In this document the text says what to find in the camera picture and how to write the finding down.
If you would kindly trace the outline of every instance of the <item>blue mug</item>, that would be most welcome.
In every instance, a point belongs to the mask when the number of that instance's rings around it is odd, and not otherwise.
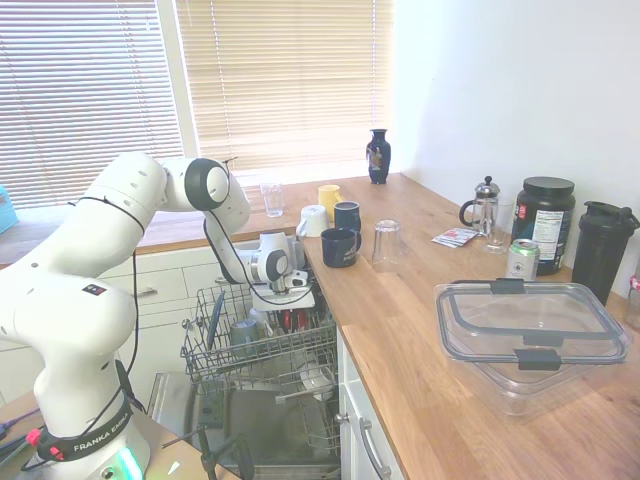
[[[329,228],[322,232],[322,260],[332,268],[350,267],[356,263],[362,237],[359,232],[346,228]]]
[[[357,202],[339,202],[334,207],[336,228],[346,228],[360,232],[360,205]]]

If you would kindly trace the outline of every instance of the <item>green can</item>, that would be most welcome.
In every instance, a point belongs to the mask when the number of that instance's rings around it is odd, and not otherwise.
[[[536,279],[539,261],[538,244],[528,238],[518,238],[509,248],[506,277],[522,278],[525,282],[533,282]]]

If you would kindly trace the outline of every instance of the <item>drinking glass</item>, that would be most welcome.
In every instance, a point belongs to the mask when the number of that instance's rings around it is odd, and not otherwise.
[[[395,271],[400,263],[400,224],[395,220],[380,220],[376,223],[376,239],[373,247],[372,265],[376,272]]]
[[[260,192],[264,197],[264,206],[267,210],[267,217],[279,217],[284,213],[284,196],[282,194],[282,184],[263,183],[260,185]]]
[[[501,254],[507,251],[511,240],[511,227],[513,225],[514,202],[512,200],[498,198],[498,209],[495,221],[487,226],[487,240],[484,249],[489,253]]]

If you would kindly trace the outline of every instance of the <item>cabinet handle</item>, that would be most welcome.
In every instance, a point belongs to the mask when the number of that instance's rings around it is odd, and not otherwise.
[[[370,420],[365,420],[364,418],[360,418],[360,435],[362,436],[362,443],[364,443],[364,449],[367,451],[367,456],[369,457],[369,461],[373,465],[376,473],[378,474],[378,478],[380,480],[385,480],[387,478],[391,478],[391,467],[387,465],[383,465],[381,461],[378,460],[378,452],[376,452],[373,442],[371,441],[371,424]]]

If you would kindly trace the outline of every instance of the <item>window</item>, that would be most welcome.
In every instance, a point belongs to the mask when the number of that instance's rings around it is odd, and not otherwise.
[[[76,200],[119,153],[182,155],[153,0],[0,2],[0,184]]]
[[[364,165],[389,123],[392,0],[176,0],[200,155]]]

